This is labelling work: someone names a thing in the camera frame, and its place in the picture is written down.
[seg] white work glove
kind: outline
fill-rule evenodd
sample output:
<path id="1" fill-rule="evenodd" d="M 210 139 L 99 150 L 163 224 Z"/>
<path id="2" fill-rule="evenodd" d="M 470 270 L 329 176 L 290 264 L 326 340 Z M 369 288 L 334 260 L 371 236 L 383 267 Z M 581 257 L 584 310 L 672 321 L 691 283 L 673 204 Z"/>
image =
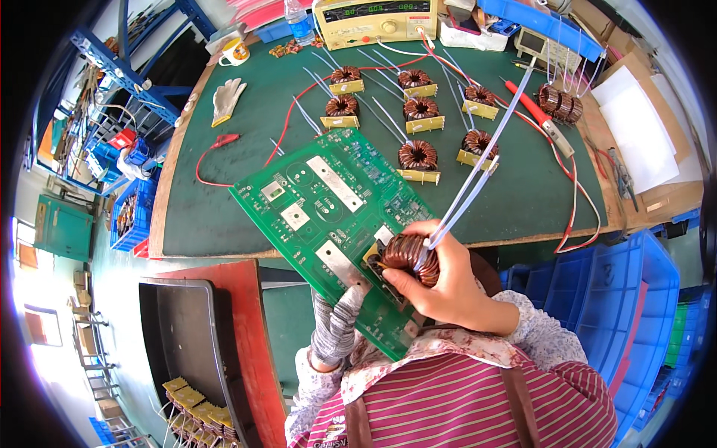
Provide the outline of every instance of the white work glove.
<path id="1" fill-rule="evenodd" d="M 223 122 L 229 120 L 234 112 L 234 106 L 237 105 L 239 95 L 244 92 L 247 83 L 240 84 L 242 78 L 227 80 L 224 85 L 217 87 L 214 92 L 214 120 L 212 127 L 216 127 Z"/>
<path id="2" fill-rule="evenodd" d="M 366 292 L 350 287 L 335 307 L 311 288 L 316 329 L 311 334 L 311 350 L 321 363 L 336 366 L 353 350 L 353 325 L 364 303 Z"/>

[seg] white mug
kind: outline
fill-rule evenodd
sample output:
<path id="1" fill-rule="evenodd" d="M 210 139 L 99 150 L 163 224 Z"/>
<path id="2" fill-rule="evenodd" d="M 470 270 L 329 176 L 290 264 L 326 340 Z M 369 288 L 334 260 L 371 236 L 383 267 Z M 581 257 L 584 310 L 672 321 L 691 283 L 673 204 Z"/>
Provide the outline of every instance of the white mug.
<path id="1" fill-rule="evenodd" d="M 222 64 L 223 59 L 227 59 L 229 64 Z M 249 49 L 241 37 L 230 40 L 222 48 L 222 57 L 219 58 L 219 65 L 226 67 L 227 65 L 241 65 L 245 60 L 249 59 Z"/>

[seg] red soldering iron handle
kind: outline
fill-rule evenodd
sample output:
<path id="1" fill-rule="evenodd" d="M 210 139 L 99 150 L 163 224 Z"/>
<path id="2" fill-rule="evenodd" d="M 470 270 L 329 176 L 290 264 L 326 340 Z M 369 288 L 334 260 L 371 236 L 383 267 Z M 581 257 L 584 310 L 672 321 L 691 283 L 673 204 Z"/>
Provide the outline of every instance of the red soldering iron handle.
<path id="1" fill-rule="evenodd" d="M 505 86 L 510 90 L 513 94 L 515 94 L 518 91 L 518 86 L 513 84 L 512 81 L 505 81 Z M 527 96 L 525 93 L 521 94 L 521 103 L 523 103 L 524 106 L 526 106 L 526 109 L 530 111 L 532 116 L 538 121 L 539 125 L 543 125 L 546 120 L 550 120 L 550 117 L 543 112 L 540 107 L 538 107 L 537 104 L 535 104 L 534 101 L 530 99 L 529 96 Z"/>

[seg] black tray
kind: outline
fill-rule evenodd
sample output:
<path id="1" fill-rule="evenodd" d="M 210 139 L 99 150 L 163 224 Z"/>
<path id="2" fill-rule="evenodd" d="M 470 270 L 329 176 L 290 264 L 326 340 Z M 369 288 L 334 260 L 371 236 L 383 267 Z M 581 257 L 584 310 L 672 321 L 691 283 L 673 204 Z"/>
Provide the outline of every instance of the black tray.
<path id="1" fill-rule="evenodd" d="M 181 376 L 214 405 L 229 409 L 243 446 L 261 447 L 239 369 L 231 295 L 207 280 L 143 278 L 139 300 L 160 402 L 168 401 L 162 383 Z"/>

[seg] printed circuit board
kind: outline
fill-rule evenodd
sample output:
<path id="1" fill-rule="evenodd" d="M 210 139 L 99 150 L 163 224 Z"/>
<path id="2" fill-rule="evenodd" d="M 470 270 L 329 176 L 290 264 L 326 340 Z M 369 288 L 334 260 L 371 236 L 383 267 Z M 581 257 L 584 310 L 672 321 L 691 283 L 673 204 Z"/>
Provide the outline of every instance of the printed circuit board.
<path id="1" fill-rule="evenodd" d="M 277 250 L 332 305 L 351 285 L 366 296 L 356 328 L 394 361 L 424 318 L 362 260 L 433 213 L 354 128 L 337 128 L 229 188 Z"/>

